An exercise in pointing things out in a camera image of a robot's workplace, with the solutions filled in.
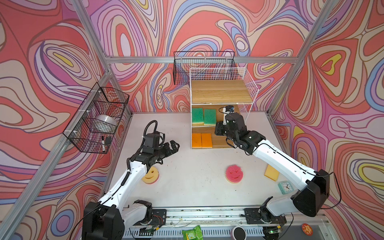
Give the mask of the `yellow sponge green back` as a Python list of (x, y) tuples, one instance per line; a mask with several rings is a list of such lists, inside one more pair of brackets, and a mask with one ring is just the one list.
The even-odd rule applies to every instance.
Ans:
[(216, 110), (205, 109), (204, 110), (204, 126), (215, 126), (217, 122)]

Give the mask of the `orange sponge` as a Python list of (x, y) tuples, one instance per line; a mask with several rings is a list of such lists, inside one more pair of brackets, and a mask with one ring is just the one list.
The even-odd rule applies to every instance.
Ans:
[(201, 133), (201, 138), (202, 138), (202, 149), (212, 149), (213, 148), (212, 134)]
[(202, 148), (202, 134), (192, 133), (192, 149), (201, 149), (201, 148)]

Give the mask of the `white wire wooden shelf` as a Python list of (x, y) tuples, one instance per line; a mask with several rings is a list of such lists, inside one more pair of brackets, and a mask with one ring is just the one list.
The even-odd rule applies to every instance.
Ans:
[(212, 149), (229, 148), (224, 136), (215, 135), (215, 126), (193, 126), (192, 108), (215, 109), (217, 122), (223, 121), (223, 107), (233, 105), (235, 112), (243, 114), (247, 119), (259, 88), (246, 68), (191, 68), (190, 76), (190, 107), (191, 134), (212, 134)]

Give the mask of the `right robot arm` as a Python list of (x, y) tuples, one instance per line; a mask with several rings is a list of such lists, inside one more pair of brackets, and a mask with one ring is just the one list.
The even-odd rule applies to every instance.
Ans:
[(297, 189), (295, 193), (274, 198), (269, 197), (259, 208), (263, 222), (275, 217), (300, 212), (315, 217), (330, 195), (330, 174), (314, 170), (285, 154), (265, 136), (250, 131), (244, 118), (236, 112), (224, 111), (224, 119), (216, 124), (215, 135), (226, 137), (227, 144), (252, 155), (284, 175)]

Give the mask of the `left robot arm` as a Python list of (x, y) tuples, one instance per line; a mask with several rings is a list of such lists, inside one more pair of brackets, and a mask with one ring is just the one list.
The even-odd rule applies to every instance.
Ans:
[(127, 159), (127, 169), (116, 184), (98, 201), (84, 209), (83, 240), (121, 240), (125, 230), (137, 223), (151, 224), (152, 203), (136, 200), (128, 206), (128, 200), (142, 178), (155, 164), (162, 164), (179, 151), (174, 140), (165, 141), (165, 134), (147, 134), (139, 149)]

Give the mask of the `yellow smiley sponge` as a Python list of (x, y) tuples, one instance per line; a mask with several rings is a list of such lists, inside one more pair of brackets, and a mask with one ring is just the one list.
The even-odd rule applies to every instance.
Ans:
[(142, 178), (142, 181), (145, 184), (150, 185), (155, 183), (159, 179), (159, 176), (160, 174), (158, 169), (155, 166), (152, 166), (147, 172), (147, 174)]

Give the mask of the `pink smiley sponge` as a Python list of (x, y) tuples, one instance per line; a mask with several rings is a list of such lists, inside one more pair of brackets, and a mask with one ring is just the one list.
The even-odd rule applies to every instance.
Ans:
[(243, 179), (244, 173), (238, 165), (231, 165), (227, 167), (225, 176), (230, 183), (237, 184)]

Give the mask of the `silver bowl in basket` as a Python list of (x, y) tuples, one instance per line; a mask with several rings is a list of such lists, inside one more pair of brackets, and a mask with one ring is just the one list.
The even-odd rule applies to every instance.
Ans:
[(97, 120), (101, 121), (103, 124), (109, 126), (109, 127), (116, 127), (118, 125), (115, 118), (108, 116), (108, 115), (98, 115), (96, 117)]

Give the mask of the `small teal clock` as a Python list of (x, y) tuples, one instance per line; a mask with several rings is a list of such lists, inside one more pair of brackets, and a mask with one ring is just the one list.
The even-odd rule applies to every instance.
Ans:
[(282, 181), (278, 183), (278, 187), (283, 195), (293, 193), (295, 188), (289, 181)]

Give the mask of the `green snack packet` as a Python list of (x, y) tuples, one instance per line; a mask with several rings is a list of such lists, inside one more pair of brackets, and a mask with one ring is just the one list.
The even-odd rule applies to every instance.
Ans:
[(201, 226), (198, 225), (190, 230), (182, 230), (183, 240), (203, 240), (203, 232)]

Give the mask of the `round black speaker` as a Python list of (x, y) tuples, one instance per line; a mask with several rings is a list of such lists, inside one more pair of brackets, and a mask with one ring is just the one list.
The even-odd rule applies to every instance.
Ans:
[(230, 232), (230, 236), (232, 240), (246, 240), (247, 233), (242, 227), (234, 227)]

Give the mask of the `red round sticker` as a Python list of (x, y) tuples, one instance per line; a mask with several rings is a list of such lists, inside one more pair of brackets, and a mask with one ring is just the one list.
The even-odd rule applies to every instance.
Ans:
[(312, 227), (306, 223), (302, 224), (302, 231), (307, 236), (312, 236), (314, 234)]

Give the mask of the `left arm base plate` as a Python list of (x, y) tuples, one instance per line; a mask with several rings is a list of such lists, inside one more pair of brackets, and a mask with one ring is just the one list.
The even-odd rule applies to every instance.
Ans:
[(146, 214), (145, 218), (134, 226), (162, 226), (166, 224), (167, 210), (166, 209), (152, 209), (150, 214)]

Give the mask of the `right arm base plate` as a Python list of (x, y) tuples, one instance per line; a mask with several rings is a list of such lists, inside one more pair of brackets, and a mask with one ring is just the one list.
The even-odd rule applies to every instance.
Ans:
[(247, 224), (284, 225), (287, 223), (285, 215), (274, 216), (267, 209), (245, 208), (241, 217), (246, 218)]

